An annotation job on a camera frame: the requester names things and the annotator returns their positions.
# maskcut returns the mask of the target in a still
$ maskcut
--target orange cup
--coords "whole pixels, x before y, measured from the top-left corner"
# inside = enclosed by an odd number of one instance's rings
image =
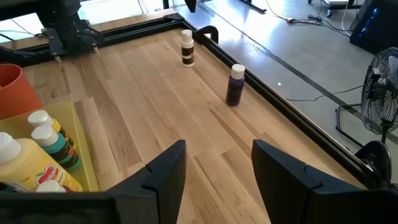
[[[21,67],[0,64],[0,119],[43,107]]]

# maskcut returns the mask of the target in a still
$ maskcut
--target purple paint bottle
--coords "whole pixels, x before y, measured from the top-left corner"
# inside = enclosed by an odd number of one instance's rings
[[[234,64],[229,77],[228,90],[226,92],[226,104],[230,106],[238,106],[241,101],[242,90],[244,84],[244,66]]]

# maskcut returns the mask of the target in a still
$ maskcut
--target yellow tray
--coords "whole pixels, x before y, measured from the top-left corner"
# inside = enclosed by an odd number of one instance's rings
[[[47,111],[52,118],[57,119],[70,137],[77,143],[76,151],[80,155],[82,166],[70,172],[70,174],[79,181],[84,191],[99,191],[85,133],[73,103],[56,103],[44,107],[43,110]],[[30,134],[33,131],[32,125],[27,122],[27,117],[30,114],[31,112],[1,120],[0,131],[7,132],[16,139],[30,138]]]

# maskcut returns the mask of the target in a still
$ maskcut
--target white cap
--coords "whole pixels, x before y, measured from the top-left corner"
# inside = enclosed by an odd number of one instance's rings
[[[9,134],[0,132],[0,164],[17,157],[21,152],[21,144],[15,141]]]
[[[32,131],[32,139],[40,146],[52,146],[58,141],[58,134],[49,125],[40,125]]]
[[[27,122],[29,122],[35,128],[42,124],[47,124],[52,126],[54,123],[51,116],[45,110],[38,110],[31,113],[27,118]]]
[[[182,42],[188,43],[192,41],[192,30],[183,30],[182,34]]]
[[[240,64],[232,65],[231,76],[236,80],[242,79],[244,76],[244,66]]]
[[[55,180],[48,180],[43,183],[41,183],[37,189],[36,192],[61,192],[65,193],[66,190],[58,184],[57,181]]]

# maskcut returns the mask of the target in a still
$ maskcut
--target wooden tabletop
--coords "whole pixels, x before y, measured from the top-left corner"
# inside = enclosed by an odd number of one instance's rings
[[[173,12],[94,27],[105,30]],[[45,105],[75,103],[101,190],[135,173],[178,139],[187,141],[188,152],[179,223],[270,223],[250,160],[253,139],[362,187],[250,86],[245,84],[239,106],[227,106],[230,69],[198,44],[195,66],[184,68],[180,31],[24,68]]]

